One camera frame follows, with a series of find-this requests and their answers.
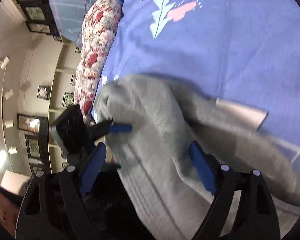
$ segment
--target white wall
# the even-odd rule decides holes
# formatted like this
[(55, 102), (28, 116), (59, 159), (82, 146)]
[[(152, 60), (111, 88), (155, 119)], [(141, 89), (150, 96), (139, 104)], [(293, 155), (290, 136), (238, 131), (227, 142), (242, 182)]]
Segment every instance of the white wall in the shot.
[(22, 70), (22, 86), (19, 106), (24, 114), (48, 116), (49, 101), (37, 98), (40, 85), (52, 85), (62, 43), (52, 36), (38, 34), (35, 45), (28, 50)]
[[(11, 59), (6, 68), (5, 86), (13, 88), (15, 95), (10, 98), (9, 107), (5, 107), (3, 111), (3, 118), (10, 116), (15, 117), (18, 109), (18, 88), (20, 83), (20, 75), (25, 59), (26, 51), (31, 39), (31, 34), (27, 30), (24, 23), (20, 23), (20, 19), (12, 19), (11, 12), (13, 7), (7, 11), (7, 4), (0, 4), (0, 59), (8, 55)], [(2, 99), (2, 84), (3, 84), (4, 71), (0, 68), (0, 151), (5, 149), (4, 136), (2, 131), (2, 116), (1, 116), (1, 99)], [(16, 128), (11, 128), (7, 132), (8, 137), (17, 138)], [(19, 140), (11, 141), (15, 147), (20, 148)], [(5, 170), (16, 170), (19, 173), (26, 173), (23, 155), (16, 154), (12, 158), (7, 158), (6, 163), (0, 171), (0, 181), (3, 177)]]
[[(55, 73), (59, 69), (71, 69), (75, 73), (80, 62), (80, 54), (75, 53), (76, 46), (62, 45), (53, 40), (51, 36), (36, 35), (33, 40), (33, 48), (26, 54), (26, 60), (21, 75), (22, 90), (19, 92), (19, 112), (29, 115), (48, 116), (49, 101), (37, 98), (38, 86), (52, 86), (50, 96), (50, 108), (63, 109), (62, 100), (65, 92), (73, 92), (70, 84), (72, 74)], [(57, 118), (58, 114), (50, 113), (50, 122)], [(21, 147), (26, 152), (25, 134), (19, 131)], [(61, 157), (59, 148), (49, 148), (53, 171), (61, 171), (61, 164), (66, 160)]]

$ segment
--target person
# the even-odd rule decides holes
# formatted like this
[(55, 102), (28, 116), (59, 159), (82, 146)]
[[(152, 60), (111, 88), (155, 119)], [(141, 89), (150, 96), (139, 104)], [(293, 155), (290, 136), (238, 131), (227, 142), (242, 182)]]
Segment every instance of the person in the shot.
[[(21, 187), (20, 194), (26, 193), (29, 182)], [(0, 187), (0, 223), (12, 236), (15, 236), (22, 200), (22, 196), (10, 193)], [(138, 218), (115, 164), (105, 163), (103, 165), (90, 194), (82, 198), (82, 204), (101, 239), (154, 240), (154, 237)]]
[(0, 187), (0, 223), (14, 236), (22, 197)]

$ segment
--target bed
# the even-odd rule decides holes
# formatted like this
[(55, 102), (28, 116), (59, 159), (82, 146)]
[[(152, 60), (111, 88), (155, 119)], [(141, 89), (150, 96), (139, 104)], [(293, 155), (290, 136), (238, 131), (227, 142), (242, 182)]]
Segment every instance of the bed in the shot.
[[(96, 0), (49, 1), (59, 32), (82, 45), (81, 25)], [(204, 96), (261, 109), (268, 116), (259, 130), (271, 136), (300, 176), (300, 0), (119, 3), (124, 17), (91, 101), (107, 82), (148, 73), (185, 82)], [(192, 20), (198, 14), (200, 21)], [(193, 44), (195, 36), (202, 38)]]

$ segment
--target pink heart graphic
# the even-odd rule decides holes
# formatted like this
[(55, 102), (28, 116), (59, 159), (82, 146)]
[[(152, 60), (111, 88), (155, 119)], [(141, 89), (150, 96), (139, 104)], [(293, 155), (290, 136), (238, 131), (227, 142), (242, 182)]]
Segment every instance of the pink heart graphic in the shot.
[(169, 20), (173, 20), (174, 22), (180, 21), (186, 14), (186, 12), (191, 11), (194, 7), (197, 6), (197, 2), (190, 2), (179, 8), (170, 10), (167, 14), (167, 18)]

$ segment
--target printed graphic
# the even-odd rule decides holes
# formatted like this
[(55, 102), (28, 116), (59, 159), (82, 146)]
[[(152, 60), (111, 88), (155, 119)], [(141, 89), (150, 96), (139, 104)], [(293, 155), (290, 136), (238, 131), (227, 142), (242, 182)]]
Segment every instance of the printed graphic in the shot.
[(108, 79), (108, 77), (107, 76), (101, 76), (101, 84), (102, 85), (104, 85), (104, 84), (106, 84), (107, 83), (107, 79)]
[(160, 34), (162, 29), (165, 27), (167, 22), (169, 21), (169, 19), (165, 17), (175, 3), (168, 4), (170, 0), (153, 0), (153, 1), (159, 8), (158, 11), (154, 11), (152, 13), (154, 23), (150, 25), (152, 36), (155, 39)]
[(191, 11), (196, 6), (197, 6), (196, 2), (187, 3), (183, 6), (180, 6), (176, 9), (169, 11), (167, 14), (167, 18), (169, 20), (173, 20), (174, 22), (178, 22), (185, 16), (186, 12)]

